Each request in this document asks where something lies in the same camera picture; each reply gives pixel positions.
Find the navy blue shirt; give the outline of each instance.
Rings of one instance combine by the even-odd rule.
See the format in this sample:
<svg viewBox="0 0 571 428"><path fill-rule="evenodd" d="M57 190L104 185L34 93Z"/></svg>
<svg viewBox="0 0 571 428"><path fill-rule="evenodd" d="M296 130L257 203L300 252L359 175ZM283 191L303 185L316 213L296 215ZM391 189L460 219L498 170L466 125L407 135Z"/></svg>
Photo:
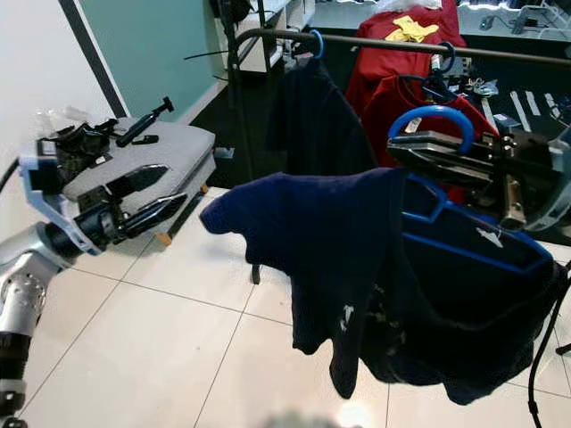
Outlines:
<svg viewBox="0 0 571 428"><path fill-rule="evenodd" d="M403 169L276 174L236 187L200 217L212 233L243 235L249 263L291 277L294 347L311 354L332 340L341 396L352 395L361 358L377 379L443 383L467 404L529 366L566 271L508 234L490 242L488 226L458 213L430 227L402 219L403 207L422 209L429 195ZM506 272L405 239L403 229L534 267Z"/></svg>

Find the robotic hand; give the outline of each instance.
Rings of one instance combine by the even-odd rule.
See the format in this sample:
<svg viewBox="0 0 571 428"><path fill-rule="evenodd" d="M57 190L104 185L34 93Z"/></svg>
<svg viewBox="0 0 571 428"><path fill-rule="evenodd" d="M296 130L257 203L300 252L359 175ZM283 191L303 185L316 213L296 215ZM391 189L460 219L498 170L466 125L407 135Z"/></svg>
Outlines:
<svg viewBox="0 0 571 428"><path fill-rule="evenodd" d="M410 120L425 116L452 120L464 137L399 134ZM501 227L538 232L556 226L571 237L571 128L553 140L512 128L473 143L474 129L463 114L428 106L397 119L389 137L388 151L400 164L466 189L467 205L497 218Z"/></svg>
<svg viewBox="0 0 571 428"><path fill-rule="evenodd" d="M159 198L132 216L121 210L122 198L156 183L164 165L142 166L77 201L63 195L65 185L106 152L115 123L66 128L36 141L19 159L27 200L51 223L0 243L0 428L27 426L14 415L24 404L24 368L50 280L80 254L99 254L170 218L186 199L183 193Z"/></svg>

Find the clothes rack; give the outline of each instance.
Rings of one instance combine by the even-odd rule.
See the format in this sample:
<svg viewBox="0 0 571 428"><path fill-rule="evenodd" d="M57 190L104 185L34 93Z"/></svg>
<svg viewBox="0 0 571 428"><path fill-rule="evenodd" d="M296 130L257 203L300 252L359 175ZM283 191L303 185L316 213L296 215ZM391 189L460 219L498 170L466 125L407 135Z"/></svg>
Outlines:
<svg viewBox="0 0 571 428"><path fill-rule="evenodd" d="M244 33L236 36L234 25L230 17L231 0L219 0L220 17L225 33L228 38L228 85L229 97L231 106L236 110L240 134L244 143L244 155L246 170L248 178L254 179L253 164L252 164L252 149L250 146L250 131L247 122L247 113L244 107L244 94L242 89L242 80L240 74L240 64L244 61L249 52L253 49L254 45L261 39L264 44L264 56L267 66L269 65L268 56L268 41L272 39L288 39L296 42L311 42L316 41L318 38L310 33L292 32L292 31L279 31L273 29L266 29L265 13L263 8L263 0L258 0L258 13L260 14L260 29L250 29ZM370 47L376 49L387 49L397 51L418 52L425 54L441 54L446 55L450 53L450 48L445 45L429 45L423 43L411 42L391 42L386 40L379 40L373 38L362 37L347 37L337 35L321 35L324 42L327 43L342 43L346 45ZM240 47L243 43L248 41L246 47L240 52ZM544 66L558 67L567 72L571 72L571 60L552 58L547 56L530 55L526 53L511 53L490 51L484 49L473 49L469 47L455 47L456 56L467 58L490 58L499 59L512 62L524 62L539 64ZM252 266L252 281L254 284L260 283L260 265ZM559 355L571 351L571 344L557 349Z"/></svg>

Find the red clothing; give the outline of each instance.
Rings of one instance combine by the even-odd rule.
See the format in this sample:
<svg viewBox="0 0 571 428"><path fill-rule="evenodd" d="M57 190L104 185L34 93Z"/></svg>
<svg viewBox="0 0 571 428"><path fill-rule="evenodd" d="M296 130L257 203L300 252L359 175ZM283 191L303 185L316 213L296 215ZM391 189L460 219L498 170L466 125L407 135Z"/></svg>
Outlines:
<svg viewBox="0 0 571 428"><path fill-rule="evenodd" d="M356 37L385 39L399 28L393 24L393 20L406 15L423 27L432 24L439 26L438 31L426 36L423 43L439 44L446 41L455 46L466 46L459 34L455 0L443 0L442 10L415 6L406 12L379 13L360 24ZM426 77L430 73L431 56L430 53L362 48L347 89L347 100L360 116L381 79L403 74Z"/></svg>
<svg viewBox="0 0 571 428"><path fill-rule="evenodd" d="M398 76L384 78L377 91L373 94L371 102L361 114L362 124L367 133L368 141L373 147L381 167L398 165L386 151L389 128L394 121L406 111L425 105L432 105L415 95L420 90L419 88L420 82L416 80L404 81ZM450 103L439 105L447 105L464 113L474 125L476 139L479 139L484 131L497 135L495 129L492 128L485 117L465 98L459 96ZM442 132L448 136L462 136L461 131L453 122L443 118L423 118L417 131L428 130Z"/></svg>

